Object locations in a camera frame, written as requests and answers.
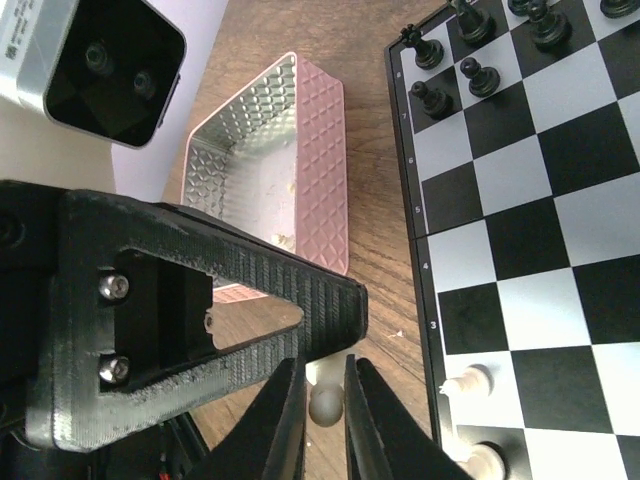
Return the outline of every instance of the chessboard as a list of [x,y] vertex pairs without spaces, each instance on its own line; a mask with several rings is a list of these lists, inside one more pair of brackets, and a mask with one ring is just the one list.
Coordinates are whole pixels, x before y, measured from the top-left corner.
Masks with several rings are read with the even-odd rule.
[[[640,479],[640,10],[551,1],[541,48],[507,0],[468,43],[461,3],[385,51],[433,438],[511,480]],[[470,366],[488,396],[440,393]]]

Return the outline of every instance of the pink metal box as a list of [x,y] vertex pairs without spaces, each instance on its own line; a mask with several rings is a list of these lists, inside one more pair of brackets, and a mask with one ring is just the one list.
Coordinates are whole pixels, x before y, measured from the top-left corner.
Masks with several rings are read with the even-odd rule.
[[[182,203],[346,273],[342,83],[285,54],[191,132]],[[214,279],[214,302],[261,296]]]

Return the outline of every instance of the textured black plastic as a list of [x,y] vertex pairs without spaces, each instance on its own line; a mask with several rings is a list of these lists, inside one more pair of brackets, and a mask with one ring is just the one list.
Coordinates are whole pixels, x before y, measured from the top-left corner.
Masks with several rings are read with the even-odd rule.
[[[8,187],[42,188],[0,183],[0,190]],[[47,205],[30,208],[47,212]],[[311,361],[366,333],[364,286],[199,212],[91,191],[63,193],[55,210],[58,270],[26,416],[27,435],[39,445],[94,450],[265,380],[285,358]],[[288,300],[300,307],[302,321],[135,391],[100,393],[98,361],[114,353],[114,309],[97,282],[131,249]]]

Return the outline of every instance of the camera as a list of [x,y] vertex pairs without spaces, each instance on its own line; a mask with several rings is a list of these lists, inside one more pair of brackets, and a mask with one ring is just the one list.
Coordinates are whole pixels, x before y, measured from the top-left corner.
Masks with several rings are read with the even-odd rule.
[[179,81],[182,33],[143,0],[7,0],[0,95],[131,147],[153,137]]

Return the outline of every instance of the black pawn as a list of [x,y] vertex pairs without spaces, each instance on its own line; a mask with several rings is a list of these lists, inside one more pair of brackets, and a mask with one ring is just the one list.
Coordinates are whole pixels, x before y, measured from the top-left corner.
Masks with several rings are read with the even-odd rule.
[[414,83],[411,86],[411,94],[422,100],[424,113],[433,119],[443,118],[453,104],[449,95],[437,88],[429,89],[424,82]]
[[500,86],[498,71],[481,66],[475,58],[465,58],[460,64],[460,71],[469,79],[469,91],[476,97],[488,97]]
[[458,33],[462,40],[473,45],[486,40],[493,34],[496,22],[486,10],[472,7],[467,0],[450,1],[456,9]]
[[507,5],[511,13],[517,17],[526,17],[530,0],[509,0]]
[[549,49],[569,38],[571,24],[563,12],[550,10],[544,0],[531,0],[529,4],[531,39],[541,50]]
[[600,11],[608,18],[620,18],[640,8],[639,0],[600,0]]

